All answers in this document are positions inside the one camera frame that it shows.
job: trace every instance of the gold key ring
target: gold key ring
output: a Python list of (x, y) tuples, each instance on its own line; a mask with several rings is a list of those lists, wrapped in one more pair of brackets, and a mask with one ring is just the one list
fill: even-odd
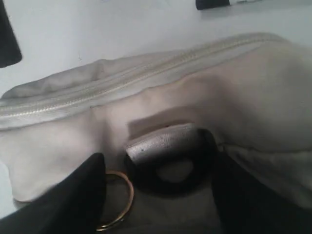
[(125, 173), (119, 172), (119, 171), (106, 171), (107, 175), (115, 175), (118, 176), (120, 178), (122, 178), (123, 180), (126, 181), (128, 187), (129, 187), (129, 200), (128, 203), (125, 207), (125, 209), (117, 216), (117, 218), (115, 218), (113, 221), (105, 224), (101, 224), (98, 228), (97, 231), (98, 232), (102, 232), (104, 230), (107, 230), (109, 228), (111, 228), (112, 226), (116, 225), (117, 223), (121, 222), (123, 220), (123, 218), (128, 214), (128, 212), (131, 209), (132, 203), (133, 203), (133, 198), (135, 196), (135, 192), (134, 192), (134, 188), (133, 185), (131, 183), (131, 181), (129, 180), (129, 178), (127, 177), (127, 175)]

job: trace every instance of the metal ring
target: metal ring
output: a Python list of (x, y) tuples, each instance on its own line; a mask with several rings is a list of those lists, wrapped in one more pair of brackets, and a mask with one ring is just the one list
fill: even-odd
[(117, 216), (117, 218), (115, 218), (113, 221), (111, 221), (107, 224), (101, 224), (97, 228), (98, 232), (102, 232), (104, 230), (107, 230), (107, 229), (111, 228), (112, 226), (116, 225), (117, 223), (121, 222), (123, 220), (123, 218), (127, 215), (127, 213), (130, 211), (132, 203), (133, 203), (133, 198), (135, 195), (133, 185), (125, 173), (122, 173), (119, 171), (106, 171), (106, 174), (118, 176), (118, 177), (120, 177), (126, 181), (128, 187), (129, 187), (129, 200), (128, 200), (128, 203), (127, 203), (125, 209)]

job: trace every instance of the zipper track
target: zipper track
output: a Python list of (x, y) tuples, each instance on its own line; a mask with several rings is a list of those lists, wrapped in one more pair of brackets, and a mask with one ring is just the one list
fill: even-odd
[(30, 115), (45, 111), (51, 111), (55, 109), (65, 108), (71, 105), (76, 105), (81, 102), (89, 101), (92, 99), (99, 98), (110, 92), (116, 91), (117, 89), (123, 88), (129, 84), (147, 79), (151, 76), (169, 71), (173, 68), (181, 66), (187, 62), (208, 57), (211, 54), (223, 52), (228, 49), (233, 49), (238, 46), (266, 41), (285, 41), (279, 36), (266, 33), (247, 34), (228, 39), (223, 39), (218, 42), (211, 42), (200, 46), (195, 49), (182, 52), (171, 58), (164, 58), (157, 63), (151, 63), (143, 67), (139, 67), (135, 70), (131, 69), (129, 72), (124, 72), (122, 75), (112, 75), (109, 80), (113, 77), (118, 76), (122, 81), (109, 87), (101, 88), (101, 85), (105, 86), (107, 79), (101, 84), (97, 84), (93, 87), (83, 88), (80, 91), (60, 97), (51, 97), (46, 100), (34, 101), (31, 103), (9, 105), (0, 107), (0, 117), (17, 117)]

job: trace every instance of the white table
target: white table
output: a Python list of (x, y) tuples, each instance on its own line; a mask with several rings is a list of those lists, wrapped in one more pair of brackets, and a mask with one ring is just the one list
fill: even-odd
[[(0, 69), (0, 95), (15, 85), (97, 59), (190, 47), (246, 32), (272, 32), (312, 47), (311, 0), (263, 0), (199, 12), (195, 0), (4, 0), (23, 60)], [(16, 208), (0, 164), (0, 218)]]

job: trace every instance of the white leather handbag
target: white leather handbag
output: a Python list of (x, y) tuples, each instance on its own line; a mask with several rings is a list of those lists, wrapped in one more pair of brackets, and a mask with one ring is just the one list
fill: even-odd
[[(0, 160), (14, 198), (28, 202), (95, 152), (124, 171), (130, 140), (186, 122), (208, 129), (219, 151), (261, 183), (312, 208), (312, 52), (266, 33), (99, 60), (17, 86), (0, 100)], [(128, 222), (207, 217), (219, 222), (208, 181), (173, 200), (138, 191)]]

